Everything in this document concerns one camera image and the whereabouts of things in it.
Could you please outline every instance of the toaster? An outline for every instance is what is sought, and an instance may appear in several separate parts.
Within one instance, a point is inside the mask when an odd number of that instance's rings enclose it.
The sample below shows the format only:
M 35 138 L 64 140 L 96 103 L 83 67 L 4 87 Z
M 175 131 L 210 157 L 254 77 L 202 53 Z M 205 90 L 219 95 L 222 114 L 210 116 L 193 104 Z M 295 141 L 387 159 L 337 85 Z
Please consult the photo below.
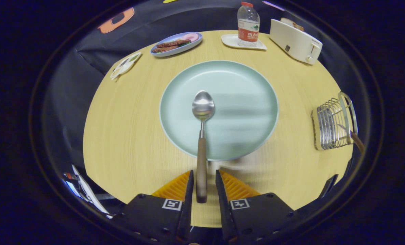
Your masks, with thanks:
M 303 28 L 297 27 L 291 20 L 271 19 L 269 37 L 289 56 L 313 65 L 320 55 L 323 44 L 304 32 Z

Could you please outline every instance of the wooden handle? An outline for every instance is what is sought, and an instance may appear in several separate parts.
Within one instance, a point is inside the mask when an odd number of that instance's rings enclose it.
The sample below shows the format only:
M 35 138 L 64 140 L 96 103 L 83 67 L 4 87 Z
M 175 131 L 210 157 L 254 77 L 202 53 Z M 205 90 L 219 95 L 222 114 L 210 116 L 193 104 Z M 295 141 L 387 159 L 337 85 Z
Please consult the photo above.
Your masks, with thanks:
M 198 140 L 198 163 L 196 165 L 196 201 L 207 202 L 207 151 L 205 138 Z
M 364 147 L 364 144 L 362 143 L 362 141 L 358 138 L 358 135 L 356 135 L 356 133 L 351 131 L 350 136 L 352 137 L 353 141 L 355 141 L 355 144 L 358 147 L 359 152 L 363 153 L 365 147 Z

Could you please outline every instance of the wire basket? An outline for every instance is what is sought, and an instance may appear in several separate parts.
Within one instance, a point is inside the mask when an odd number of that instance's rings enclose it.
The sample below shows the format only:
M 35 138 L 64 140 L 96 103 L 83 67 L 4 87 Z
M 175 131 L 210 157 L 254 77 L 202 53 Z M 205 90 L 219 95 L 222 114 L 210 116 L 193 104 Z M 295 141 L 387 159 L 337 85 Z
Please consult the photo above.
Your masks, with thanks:
M 350 121 L 353 125 L 353 133 L 358 135 L 358 125 L 352 100 L 343 92 L 338 94 L 338 99 L 331 98 L 314 109 L 311 112 L 311 117 L 314 124 L 316 149 L 333 149 L 353 144 Z

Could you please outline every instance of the spoon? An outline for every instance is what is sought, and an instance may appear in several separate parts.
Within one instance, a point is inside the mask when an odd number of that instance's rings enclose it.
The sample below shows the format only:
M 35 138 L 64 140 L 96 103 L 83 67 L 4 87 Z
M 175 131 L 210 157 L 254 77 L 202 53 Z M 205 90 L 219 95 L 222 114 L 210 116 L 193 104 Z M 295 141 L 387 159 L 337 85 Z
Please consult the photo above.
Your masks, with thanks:
M 196 165 L 196 201 L 207 202 L 207 151 L 204 138 L 204 123 L 215 113 L 215 103 L 204 90 L 199 91 L 192 103 L 193 115 L 201 121 L 198 140 L 198 162 Z

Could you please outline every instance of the plastic bottle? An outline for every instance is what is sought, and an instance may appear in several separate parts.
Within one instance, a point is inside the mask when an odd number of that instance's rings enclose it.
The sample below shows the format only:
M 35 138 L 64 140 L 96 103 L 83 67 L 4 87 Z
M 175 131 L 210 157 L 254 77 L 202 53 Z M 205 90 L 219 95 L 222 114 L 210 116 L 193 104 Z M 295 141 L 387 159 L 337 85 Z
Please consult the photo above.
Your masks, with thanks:
M 251 3 L 241 2 L 237 12 L 238 45 L 242 47 L 256 47 L 258 31 L 260 30 L 260 16 Z

